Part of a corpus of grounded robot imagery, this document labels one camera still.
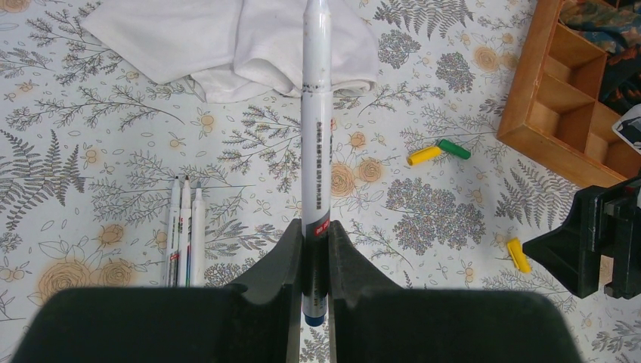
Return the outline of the white marker plain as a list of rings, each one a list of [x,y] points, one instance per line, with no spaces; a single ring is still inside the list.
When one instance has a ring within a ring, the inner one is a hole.
[[[190,246],[190,286],[203,287],[205,285],[204,271],[205,248],[205,218],[206,204],[203,198],[203,188],[197,182],[194,202],[192,204],[191,218],[191,246]]]

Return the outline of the green pen cap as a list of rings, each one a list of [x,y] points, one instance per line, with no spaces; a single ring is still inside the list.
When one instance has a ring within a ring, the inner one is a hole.
[[[471,152],[458,144],[453,143],[447,139],[441,139],[437,146],[444,152],[459,157],[463,160],[468,160],[471,157]]]

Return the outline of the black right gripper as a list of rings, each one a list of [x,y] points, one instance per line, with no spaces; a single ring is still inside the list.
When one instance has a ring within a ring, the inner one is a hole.
[[[565,221],[525,242],[523,252],[579,298],[598,290],[601,255],[610,257],[612,280],[605,294],[639,296],[640,176],[608,190],[591,186],[578,191]]]

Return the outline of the white marker green end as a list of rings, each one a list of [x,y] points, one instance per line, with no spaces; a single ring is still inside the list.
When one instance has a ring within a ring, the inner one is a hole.
[[[167,287],[174,287],[178,280],[180,209],[181,183],[178,176],[175,176],[172,183],[169,203],[165,272]]]

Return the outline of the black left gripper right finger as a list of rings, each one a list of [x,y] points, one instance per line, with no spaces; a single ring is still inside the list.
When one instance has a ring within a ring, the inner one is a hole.
[[[524,291],[404,289],[329,228],[333,362],[579,362],[557,308]]]

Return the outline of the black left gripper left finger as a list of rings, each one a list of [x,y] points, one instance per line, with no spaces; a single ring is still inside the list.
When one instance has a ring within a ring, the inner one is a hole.
[[[86,287],[40,309],[15,362],[297,362],[302,224],[223,287]]]

